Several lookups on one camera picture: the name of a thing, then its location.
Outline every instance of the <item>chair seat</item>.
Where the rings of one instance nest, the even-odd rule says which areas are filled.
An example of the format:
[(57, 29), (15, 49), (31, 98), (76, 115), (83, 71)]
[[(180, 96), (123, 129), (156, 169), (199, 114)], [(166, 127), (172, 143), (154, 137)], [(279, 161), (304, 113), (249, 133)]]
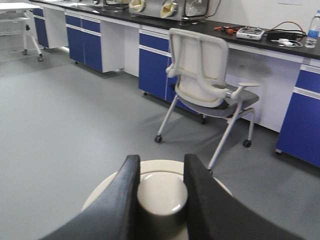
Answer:
[[(231, 91), (235, 91), (237, 87), (232, 85), (227, 85), (227, 88)], [(242, 99), (242, 109), (249, 107), (259, 100), (259, 96), (251, 91), (242, 90), (240, 93)], [(179, 100), (186, 105), (188, 108), (207, 116), (224, 118), (232, 115), (237, 108), (238, 102), (229, 98), (225, 98), (225, 101), (229, 104), (226, 109), (216, 108), (216, 107), (205, 107), (193, 104), (192, 102), (186, 101), (185, 99), (179, 98)]]

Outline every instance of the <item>black countertop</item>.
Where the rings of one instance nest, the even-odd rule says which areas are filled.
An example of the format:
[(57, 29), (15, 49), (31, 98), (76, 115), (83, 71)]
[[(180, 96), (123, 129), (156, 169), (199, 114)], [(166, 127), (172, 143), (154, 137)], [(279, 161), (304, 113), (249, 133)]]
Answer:
[(255, 47), (259, 49), (266, 49), (301, 57), (306, 57), (310, 59), (320, 60), (320, 43), (318, 43), (315, 48), (306, 48), (306, 47), (283, 47), (278, 46), (278, 43), (271, 42), (267, 40), (265, 37), (262, 40), (246, 40), (236, 38), (236, 35), (229, 35), (225, 31), (215, 31), (215, 27), (219, 26), (237, 26), (234, 23), (227, 22), (219, 22), (219, 21), (211, 21), (211, 20), (197, 20), (197, 21), (187, 21), (187, 22), (179, 22), (169, 19), (160, 19), (149, 16), (142, 15), (134, 15), (129, 13), (128, 9), (125, 10), (108, 10), (107, 8), (102, 8), (99, 6), (91, 6), (91, 5), (75, 5), (73, 0), (64, 0), (64, 1), (43, 1), (43, 0), (29, 0), (34, 3), (47, 4), (52, 6), (61, 7), (64, 9), (69, 9), (73, 11), (79, 11), (83, 13), (89, 13), (93, 15), (128, 21), (135, 24), (146, 25), (150, 27), (155, 27), (159, 29), (168, 30), (170, 28), (178, 28), (185, 29), (190, 31), (195, 31), (198, 33), (203, 33), (210, 36), (216, 36), (222, 39), (225, 39), (229, 43), (245, 45), (250, 47)]

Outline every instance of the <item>white table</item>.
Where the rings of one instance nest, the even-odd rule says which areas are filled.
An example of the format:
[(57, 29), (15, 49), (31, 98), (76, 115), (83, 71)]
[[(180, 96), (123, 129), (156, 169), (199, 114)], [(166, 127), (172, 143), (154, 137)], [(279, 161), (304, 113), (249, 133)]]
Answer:
[(37, 50), (38, 61), (42, 62), (43, 56), (35, 37), (29, 31), (29, 25), (25, 24), (25, 20), (29, 19), (25, 12), (37, 8), (40, 6), (25, 2), (0, 3), (0, 36), (23, 34), (23, 55), (27, 55), (27, 36), (29, 36)]

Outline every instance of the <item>vinyl floor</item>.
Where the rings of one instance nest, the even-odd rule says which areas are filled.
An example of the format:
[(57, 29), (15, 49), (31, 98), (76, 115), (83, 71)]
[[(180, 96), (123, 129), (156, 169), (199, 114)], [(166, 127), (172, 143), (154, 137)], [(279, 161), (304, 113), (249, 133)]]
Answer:
[[(66, 48), (21, 56), (0, 51), (0, 239), (36, 240), (66, 223), (127, 155), (207, 165), (226, 122), (177, 108), (154, 142), (169, 104), (121, 70), (98, 73)], [(213, 174), (249, 208), (306, 240), (320, 239), (320, 168), (275, 154), (278, 133), (240, 119)]]

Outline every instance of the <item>blue cabinet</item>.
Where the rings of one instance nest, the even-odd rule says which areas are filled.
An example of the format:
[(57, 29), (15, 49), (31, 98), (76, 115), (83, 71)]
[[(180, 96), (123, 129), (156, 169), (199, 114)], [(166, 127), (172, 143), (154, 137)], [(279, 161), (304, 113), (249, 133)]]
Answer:
[(85, 65), (102, 72), (101, 37), (84, 32), (83, 42)]
[(70, 58), (103, 71), (100, 20), (65, 13)]
[(38, 43), (46, 48), (49, 48), (44, 11), (40, 8), (35, 8), (33, 10), (33, 18)]
[(139, 51), (139, 88), (166, 99), (166, 68), (169, 57), (145, 49)]
[[(170, 78), (166, 73), (171, 64), (169, 36), (141, 30), (139, 37), (139, 89), (171, 103), (178, 77)], [(180, 101), (177, 106), (194, 112)]]
[(69, 45), (69, 56), (71, 59), (84, 64), (85, 63), (85, 52), (84, 52), (84, 40), (83, 32), (71, 27), (66, 28), (68, 45)]
[(320, 167), (320, 68), (301, 66), (276, 151)]

